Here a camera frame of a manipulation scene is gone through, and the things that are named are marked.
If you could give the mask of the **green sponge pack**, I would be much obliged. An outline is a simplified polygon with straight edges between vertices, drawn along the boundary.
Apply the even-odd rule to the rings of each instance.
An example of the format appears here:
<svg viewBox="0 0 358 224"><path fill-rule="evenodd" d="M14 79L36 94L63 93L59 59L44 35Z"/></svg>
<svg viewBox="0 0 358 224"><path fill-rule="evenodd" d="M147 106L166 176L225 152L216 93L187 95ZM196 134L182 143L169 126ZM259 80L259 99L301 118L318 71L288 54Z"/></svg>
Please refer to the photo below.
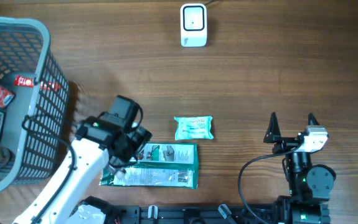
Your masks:
<svg viewBox="0 0 358 224"><path fill-rule="evenodd" d="M198 188L199 156L196 143L148 143L138 162L118 178L103 170L101 186Z"/></svg>

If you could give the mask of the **teal wet wipes pack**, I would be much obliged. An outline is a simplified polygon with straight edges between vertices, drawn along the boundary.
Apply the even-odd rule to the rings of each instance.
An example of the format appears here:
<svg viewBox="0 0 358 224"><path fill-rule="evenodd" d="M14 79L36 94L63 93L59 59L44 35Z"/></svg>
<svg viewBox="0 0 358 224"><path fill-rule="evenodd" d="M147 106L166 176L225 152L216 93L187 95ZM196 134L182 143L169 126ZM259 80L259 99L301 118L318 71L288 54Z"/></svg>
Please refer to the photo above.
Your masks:
<svg viewBox="0 0 358 224"><path fill-rule="evenodd" d="M177 122L175 140L213 139L212 116L174 117Z"/></svg>

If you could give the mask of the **red coffee stick sachet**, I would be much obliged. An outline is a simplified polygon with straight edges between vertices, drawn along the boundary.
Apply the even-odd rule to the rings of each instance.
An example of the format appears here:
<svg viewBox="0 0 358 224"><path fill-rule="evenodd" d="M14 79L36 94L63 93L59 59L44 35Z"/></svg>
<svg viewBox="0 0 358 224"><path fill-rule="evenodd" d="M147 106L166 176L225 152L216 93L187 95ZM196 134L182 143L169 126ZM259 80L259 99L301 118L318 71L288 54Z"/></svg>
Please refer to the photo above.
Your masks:
<svg viewBox="0 0 358 224"><path fill-rule="evenodd" d="M15 77L14 85L15 86L30 87L30 88L35 87L33 78L23 77L21 75L17 75ZM47 90L47 91L50 91L50 90L59 91L60 90L60 85L59 85L58 82L49 82L48 84L46 84L45 82L40 82L40 89L41 90Z"/></svg>

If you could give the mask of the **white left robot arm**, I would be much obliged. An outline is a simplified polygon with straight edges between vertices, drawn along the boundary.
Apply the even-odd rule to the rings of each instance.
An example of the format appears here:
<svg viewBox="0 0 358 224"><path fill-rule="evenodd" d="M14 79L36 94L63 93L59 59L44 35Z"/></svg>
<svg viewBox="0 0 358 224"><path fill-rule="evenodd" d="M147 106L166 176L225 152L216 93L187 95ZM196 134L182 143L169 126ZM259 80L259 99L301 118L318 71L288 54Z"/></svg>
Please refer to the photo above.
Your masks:
<svg viewBox="0 0 358 224"><path fill-rule="evenodd" d="M122 178L152 137L141 126L143 115L137 102L118 95L109 111L80 121L63 162L15 223L65 223L99 172Z"/></svg>

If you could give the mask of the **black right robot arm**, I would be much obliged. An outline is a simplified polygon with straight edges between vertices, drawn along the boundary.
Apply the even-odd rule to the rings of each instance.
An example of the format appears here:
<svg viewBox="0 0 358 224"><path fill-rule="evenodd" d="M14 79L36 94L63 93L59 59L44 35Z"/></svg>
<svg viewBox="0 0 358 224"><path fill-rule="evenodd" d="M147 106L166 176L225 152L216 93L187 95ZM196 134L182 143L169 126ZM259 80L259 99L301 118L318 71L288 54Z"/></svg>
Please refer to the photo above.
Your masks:
<svg viewBox="0 0 358 224"><path fill-rule="evenodd" d="M274 145L274 156L281 162L289 184L289 196L279 196L273 204L273 223L330 224L327 202L334 188L336 173L323 164L312 164L311 154L323 149L329 135L312 113L308 125L296 137L283 137L276 113L272 113L263 142Z"/></svg>

